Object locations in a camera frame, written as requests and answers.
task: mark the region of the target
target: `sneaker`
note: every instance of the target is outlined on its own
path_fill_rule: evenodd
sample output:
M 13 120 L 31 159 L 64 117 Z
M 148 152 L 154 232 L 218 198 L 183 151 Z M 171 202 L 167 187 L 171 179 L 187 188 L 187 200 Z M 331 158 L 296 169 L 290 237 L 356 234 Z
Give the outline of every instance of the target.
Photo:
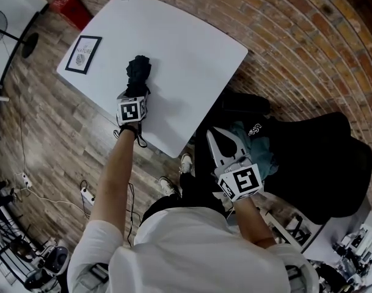
M 192 171 L 191 155 L 186 153 L 181 157 L 180 173 L 190 173 Z
M 180 195 L 179 191 L 174 186 L 172 181 L 170 179 L 168 179 L 167 177 L 161 177 L 159 182 L 160 182 L 160 186 L 164 190 L 165 195 L 167 195 L 167 196 L 170 196 L 171 194 Z

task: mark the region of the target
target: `wood plank floor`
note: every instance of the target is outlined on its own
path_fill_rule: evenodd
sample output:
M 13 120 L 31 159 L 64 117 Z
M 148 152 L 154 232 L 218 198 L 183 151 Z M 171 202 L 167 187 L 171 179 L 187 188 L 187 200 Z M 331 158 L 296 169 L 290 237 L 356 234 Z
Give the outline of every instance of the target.
M 7 178 L 13 185 L 16 177 L 17 186 L 22 187 L 16 174 L 25 171 L 33 183 L 32 191 L 40 197 L 70 201 L 82 208 L 79 185 L 85 179 L 96 192 L 115 144 L 115 120 L 57 76 L 56 68 L 78 31 L 47 11 L 31 32 L 40 34 L 35 51 L 26 60 L 18 51 L 4 83 L 4 94 L 10 101 L 0 105 L 0 180 Z M 193 152 L 190 147 L 184 151 Z M 140 216 L 162 196 L 161 176 L 178 181 L 179 164 L 179 158 L 171 159 L 156 148 L 134 147 L 131 182 L 136 192 L 134 209 Z M 23 214 L 20 221 L 25 228 L 30 225 L 30 237 L 39 242 L 51 237 L 63 239 L 74 248 L 87 223 L 84 214 L 70 204 L 50 203 L 28 193 L 20 192 L 21 202 L 11 208 L 15 215 Z M 281 218 L 289 209 L 263 197 L 257 203 L 269 208 L 275 205 Z M 138 226 L 135 216 L 132 236 Z

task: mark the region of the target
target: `picture frame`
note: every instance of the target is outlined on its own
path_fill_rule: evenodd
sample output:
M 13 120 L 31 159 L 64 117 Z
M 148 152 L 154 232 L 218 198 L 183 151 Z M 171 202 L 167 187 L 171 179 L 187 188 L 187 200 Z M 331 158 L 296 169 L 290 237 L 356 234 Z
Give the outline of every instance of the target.
M 87 74 L 102 39 L 102 37 L 81 35 L 70 54 L 65 70 Z

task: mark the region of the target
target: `white table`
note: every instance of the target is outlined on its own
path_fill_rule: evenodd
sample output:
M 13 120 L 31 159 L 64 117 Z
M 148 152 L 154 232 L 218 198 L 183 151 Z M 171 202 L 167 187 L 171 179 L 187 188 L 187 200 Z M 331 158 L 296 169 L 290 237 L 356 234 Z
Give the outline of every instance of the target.
M 157 0 L 111 0 L 81 35 L 102 37 L 86 75 L 66 71 L 76 41 L 57 72 L 115 116 L 126 67 L 150 58 L 146 141 L 177 157 L 227 85 L 247 49 L 208 23 Z

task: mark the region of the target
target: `electric fan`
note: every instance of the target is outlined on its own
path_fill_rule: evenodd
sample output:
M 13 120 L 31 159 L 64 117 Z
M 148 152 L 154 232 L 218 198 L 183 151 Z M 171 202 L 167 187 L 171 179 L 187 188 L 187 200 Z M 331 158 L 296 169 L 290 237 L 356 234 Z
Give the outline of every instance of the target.
M 9 33 L 6 32 L 8 27 L 8 21 L 6 16 L 0 11 L 0 40 L 2 39 L 2 35 L 8 36 L 12 39 L 15 39 L 16 41 L 20 42 L 23 44 L 23 49 L 21 50 L 21 56 L 24 58 L 27 58 L 30 56 L 30 54 L 33 52 L 35 49 L 39 34 L 36 32 L 33 33 L 32 35 L 28 36 L 26 41 L 24 41 L 22 38 L 17 38 Z

